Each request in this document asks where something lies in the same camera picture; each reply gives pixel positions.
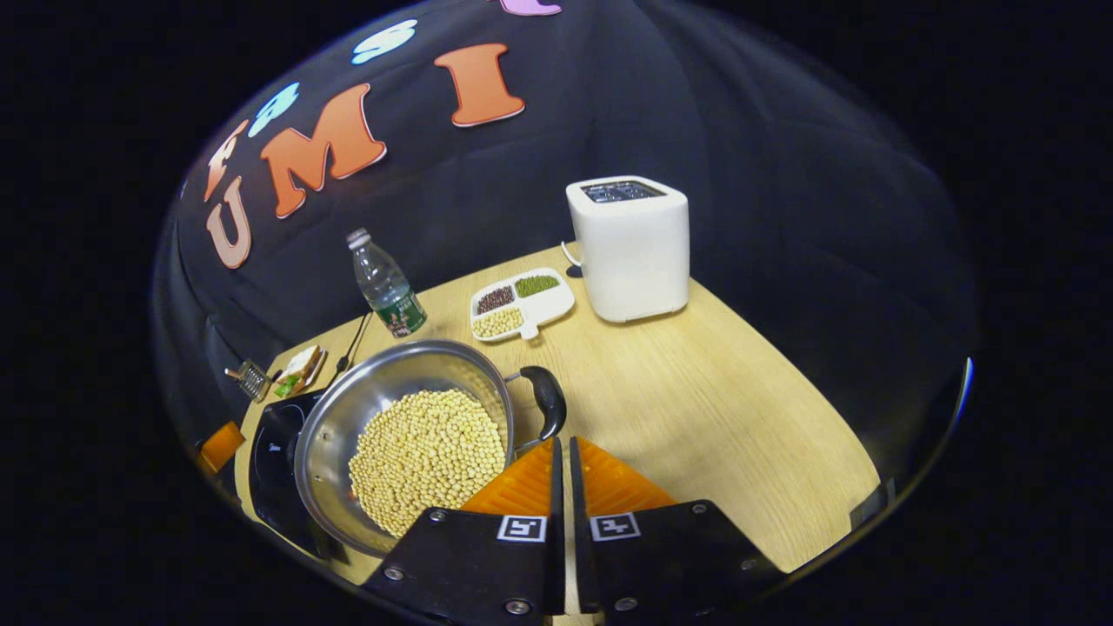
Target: wooden table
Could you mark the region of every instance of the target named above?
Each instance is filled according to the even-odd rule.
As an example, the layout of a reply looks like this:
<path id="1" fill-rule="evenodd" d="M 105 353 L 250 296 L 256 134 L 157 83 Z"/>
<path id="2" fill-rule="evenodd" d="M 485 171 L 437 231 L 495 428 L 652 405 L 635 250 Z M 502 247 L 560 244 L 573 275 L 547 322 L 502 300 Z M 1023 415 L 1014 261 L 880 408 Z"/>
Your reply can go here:
<path id="1" fill-rule="evenodd" d="M 406 340 L 451 339 L 481 350 L 509 374 L 523 365 L 548 368 L 568 400 L 568 438 L 582 436 L 627 461 L 677 501 L 713 500 L 782 571 L 791 571 L 850 531 L 850 510 L 879 480 L 857 437 L 808 380 L 768 341 L 712 293 L 691 281 L 688 305 L 671 315 L 612 324 L 591 310 L 582 280 L 568 280 L 577 303 L 541 326 L 532 341 L 476 341 L 469 326 L 471 296 L 490 283 L 536 267 L 568 266 L 560 247 L 476 272 L 418 294 L 429 320 Z M 318 343 L 328 362 L 312 390 L 326 385 L 359 320 L 337 326 L 275 358 L 274 374 L 296 352 Z M 395 345 L 370 319 L 353 363 Z M 541 428 L 528 382 L 508 385 L 525 442 Z M 266 403 L 253 403 L 242 426 L 252 441 Z M 247 489 L 249 446 L 235 459 L 243 510 L 257 521 Z M 571 489 L 565 489 L 571 529 Z M 569 530 L 568 607 L 579 607 Z M 316 557 L 303 554 L 318 560 Z M 348 550 L 349 564 L 323 563 L 358 585 L 380 559 Z M 558 624 L 590 624 L 583 616 Z"/>

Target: green beans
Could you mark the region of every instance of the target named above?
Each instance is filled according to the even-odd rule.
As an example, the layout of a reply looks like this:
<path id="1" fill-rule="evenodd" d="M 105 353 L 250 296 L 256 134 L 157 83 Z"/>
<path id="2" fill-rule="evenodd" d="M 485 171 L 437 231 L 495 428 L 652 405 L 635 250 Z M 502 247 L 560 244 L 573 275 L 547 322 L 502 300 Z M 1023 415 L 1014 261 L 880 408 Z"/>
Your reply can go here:
<path id="1" fill-rule="evenodd" d="M 526 297 L 545 290 L 551 290 L 559 284 L 560 281 L 552 276 L 526 276 L 514 283 L 514 288 L 518 290 L 520 297 Z"/>

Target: black induction cooktop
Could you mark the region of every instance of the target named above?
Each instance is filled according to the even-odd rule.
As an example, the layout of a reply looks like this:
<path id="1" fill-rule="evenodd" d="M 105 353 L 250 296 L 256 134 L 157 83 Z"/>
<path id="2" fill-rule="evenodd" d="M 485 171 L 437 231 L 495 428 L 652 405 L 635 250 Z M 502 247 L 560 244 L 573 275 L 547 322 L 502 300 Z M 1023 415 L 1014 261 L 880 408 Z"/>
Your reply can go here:
<path id="1" fill-rule="evenodd" d="M 297 495 L 294 450 L 313 407 L 325 392 L 316 391 L 267 404 L 252 441 L 248 489 L 255 515 L 272 530 L 324 559 L 344 560 L 344 550 L 313 518 Z"/>

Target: soybean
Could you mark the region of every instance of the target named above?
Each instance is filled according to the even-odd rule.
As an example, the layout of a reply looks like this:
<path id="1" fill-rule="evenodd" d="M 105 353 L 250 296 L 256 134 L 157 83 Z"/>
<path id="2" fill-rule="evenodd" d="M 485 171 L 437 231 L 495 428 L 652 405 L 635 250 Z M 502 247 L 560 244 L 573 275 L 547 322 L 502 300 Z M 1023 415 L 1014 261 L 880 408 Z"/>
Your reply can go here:
<path id="1" fill-rule="evenodd" d="M 427 507 L 463 506 L 503 461 L 499 427 L 477 400 L 461 390 L 420 391 L 367 422 L 348 478 L 364 512 L 402 537 Z"/>
<path id="2" fill-rule="evenodd" d="M 490 315 L 475 320 L 472 329 L 479 336 L 495 336 L 521 326 L 524 321 L 522 311 L 516 306 L 499 309 Z"/>

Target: black pot handle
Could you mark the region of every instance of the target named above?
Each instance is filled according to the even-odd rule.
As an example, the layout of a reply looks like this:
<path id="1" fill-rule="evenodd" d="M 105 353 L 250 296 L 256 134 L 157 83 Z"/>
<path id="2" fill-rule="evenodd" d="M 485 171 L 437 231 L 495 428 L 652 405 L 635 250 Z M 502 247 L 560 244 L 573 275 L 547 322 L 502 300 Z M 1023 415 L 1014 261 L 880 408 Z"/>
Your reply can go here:
<path id="1" fill-rule="evenodd" d="M 541 433 L 538 434 L 536 439 L 519 446 L 514 452 L 520 452 L 534 443 L 555 437 L 560 429 L 564 428 L 564 420 L 568 418 L 564 392 L 561 391 L 560 383 L 556 382 L 556 376 L 552 372 L 538 365 L 526 365 L 519 373 L 506 376 L 505 381 L 510 382 L 519 375 L 530 379 L 530 382 L 533 383 L 533 399 L 536 400 L 541 412 L 545 414 L 545 423 L 541 427 Z"/>

